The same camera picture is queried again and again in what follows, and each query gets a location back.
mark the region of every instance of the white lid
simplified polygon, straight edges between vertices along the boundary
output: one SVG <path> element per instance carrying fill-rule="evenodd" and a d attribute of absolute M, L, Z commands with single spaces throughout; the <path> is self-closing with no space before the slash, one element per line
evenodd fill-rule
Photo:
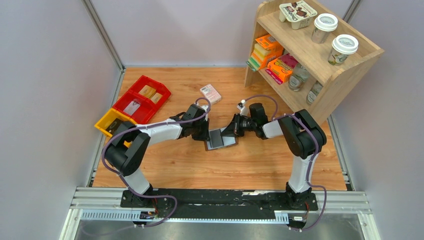
<path fill-rule="evenodd" d="M 358 40 L 351 35 L 338 35 L 331 43 L 332 47 L 341 54 L 354 54 L 358 50 Z"/>
<path fill-rule="evenodd" d="M 336 30 L 339 20 L 333 14 L 322 13 L 315 18 L 313 23 L 319 30 L 331 32 Z"/>
<path fill-rule="evenodd" d="M 312 18 L 318 14 L 315 9 L 303 0 L 280 4 L 279 9 L 284 14 L 285 18 L 292 23 Z"/>

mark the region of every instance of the wooden tabletop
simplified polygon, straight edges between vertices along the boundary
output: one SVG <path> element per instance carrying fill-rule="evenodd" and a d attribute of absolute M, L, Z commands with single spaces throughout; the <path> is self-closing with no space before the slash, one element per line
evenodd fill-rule
<path fill-rule="evenodd" d="M 119 96 L 141 76 L 164 84 L 172 93 L 168 101 L 150 120 L 163 121 L 188 109 L 203 95 L 200 88 L 212 84 L 222 100 L 211 107 L 209 129 L 226 127 L 239 113 L 240 100 L 266 94 L 278 101 L 278 114 L 292 113 L 290 108 L 265 81 L 244 88 L 245 68 L 127 68 Z M 258 97 L 247 102 L 262 103 L 270 118 L 275 104 Z M 322 129 L 327 144 L 316 160 L 313 184 L 328 190 L 346 190 L 329 125 Z M 160 142 L 150 146 L 141 163 L 142 171 L 154 188 L 283 190 L 292 171 L 293 155 L 283 136 L 262 140 L 254 132 L 238 139 L 238 145 L 205 151 L 205 144 L 191 137 Z M 116 174 L 100 162 L 93 187 L 124 187 Z"/>

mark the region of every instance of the cup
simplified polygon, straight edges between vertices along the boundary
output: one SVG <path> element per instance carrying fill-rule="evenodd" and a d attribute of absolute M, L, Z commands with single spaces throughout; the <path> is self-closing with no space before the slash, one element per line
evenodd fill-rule
<path fill-rule="evenodd" d="M 339 20 L 337 17 L 332 14 L 320 14 L 317 18 L 315 18 L 315 21 L 313 21 L 315 29 L 312 32 L 312 42 L 316 44 L 323 44 L 330 35 L 330 32 L 336 30 L 338 22 Z"/>
<path fill-rule="evenodd" d="M 341 34 L 338 35 L 331 43 L 332 49 L 328 56 L 328 63 L 334 66 L 339 66 L 349 57 L 357 52 L 358 40 L 351 35 Z"/>

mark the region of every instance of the bottle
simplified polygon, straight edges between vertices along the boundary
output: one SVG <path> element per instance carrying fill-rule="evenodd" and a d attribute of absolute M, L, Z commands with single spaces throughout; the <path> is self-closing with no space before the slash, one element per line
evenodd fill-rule
<path fill-rule="evenodd" d="M 304 66 L 300 63 L 296 64 L 293 69 L 293 73 L 288 80 L 288 87 L 295 92 L 299 91 L 308 80 L 309 76 L 310 74 Z"/>
<path fill-rule="evenodd" d="M 311 105 L 315 101 L 315 99 L 317 98 L 318 94 L 321 92 L 322 89 L 323 89 L 323 86 L 321 85 L 321 83 L 316 81 L 306 96 L 306 103 Z"/>

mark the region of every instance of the pink package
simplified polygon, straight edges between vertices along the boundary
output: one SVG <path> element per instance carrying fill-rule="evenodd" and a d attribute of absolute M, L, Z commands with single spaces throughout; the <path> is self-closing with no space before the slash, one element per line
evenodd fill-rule
<path fill-rule="evenodd" d="M 200 88 L 200 92 L 210 101 L 211 105 L 216 104 L 222 98 L 217 90 L 210 84 Z"/>

